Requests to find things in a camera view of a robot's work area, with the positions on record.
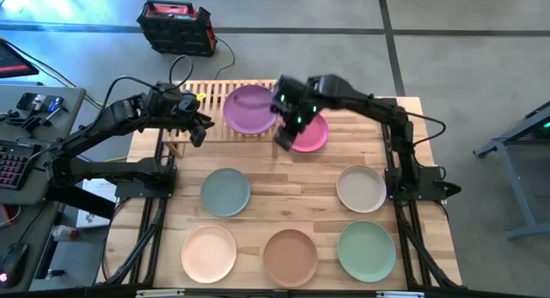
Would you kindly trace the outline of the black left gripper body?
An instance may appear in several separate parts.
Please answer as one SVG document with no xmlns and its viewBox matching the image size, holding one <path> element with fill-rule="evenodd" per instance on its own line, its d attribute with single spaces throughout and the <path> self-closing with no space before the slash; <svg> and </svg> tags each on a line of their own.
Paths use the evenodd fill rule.
<svg viewBox="0 0 550 298">
<path fill-rule="evenodd" d="M 173 108 L 173 120 L 176 126 L 196 126 L 201 124 L 198 114 L 199 101 L 197 95 L 184 93 L 180 102 Z"/>
</svg>

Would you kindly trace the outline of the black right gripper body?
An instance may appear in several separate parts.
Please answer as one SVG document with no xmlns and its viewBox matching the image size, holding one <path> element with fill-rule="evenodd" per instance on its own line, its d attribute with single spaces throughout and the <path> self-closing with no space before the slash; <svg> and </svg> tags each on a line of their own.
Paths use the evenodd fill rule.
<svg viewBox="0 0 550 298">
<path fill-rule="evenodd" d="M 277 128 L 273 139 L 278 146 L 288 151 L 296 141 L 297 135 L 303 133 L 311 123 L 314 114 L 293 112 L 279 113 L 278 116 L 282 119 L 282 124 Z"/>
</svg>

